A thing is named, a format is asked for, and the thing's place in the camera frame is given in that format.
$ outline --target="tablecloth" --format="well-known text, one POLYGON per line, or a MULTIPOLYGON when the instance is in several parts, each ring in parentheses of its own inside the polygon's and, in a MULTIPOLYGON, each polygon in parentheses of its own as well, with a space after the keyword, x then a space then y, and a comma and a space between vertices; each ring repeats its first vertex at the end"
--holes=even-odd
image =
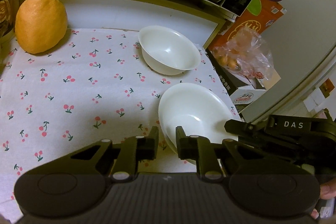
MULTIPOLYGON (((24 172, 100 139, 123 142, 159 126, 165 90, 181 82, 218 95, 239 119, 235 106, 204 49, 200 66, 176 76, 152 71, 144 62, 138 32, 116 29, 68 30, 47 54, 31 55, 13 39, 0 78, 0 213, 12 222, 21 212, 13 194, 24 172)), ((167 146, 160 130, 157 159, 139 171, 195 172, 167 146)))

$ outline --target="clear plastic bag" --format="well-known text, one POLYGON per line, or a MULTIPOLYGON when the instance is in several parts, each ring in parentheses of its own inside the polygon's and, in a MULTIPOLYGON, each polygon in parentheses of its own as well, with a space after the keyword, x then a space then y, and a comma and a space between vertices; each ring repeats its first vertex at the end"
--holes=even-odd
POLYGON ((267 42, 259 33, 241 28, 224 46, 212 51, 218 63, 227 70, 250 79, 272 77, 273 58, 267 42))

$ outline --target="orange fruit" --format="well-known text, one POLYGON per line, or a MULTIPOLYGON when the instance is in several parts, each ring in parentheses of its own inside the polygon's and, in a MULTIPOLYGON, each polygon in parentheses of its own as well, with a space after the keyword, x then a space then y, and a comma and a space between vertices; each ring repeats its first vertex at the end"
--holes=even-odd
POLYGON ((67 26, 67 12, 59 0, 25 0, 16 14, 16 39, 26 52, 45 52, 64 37, 67 26))

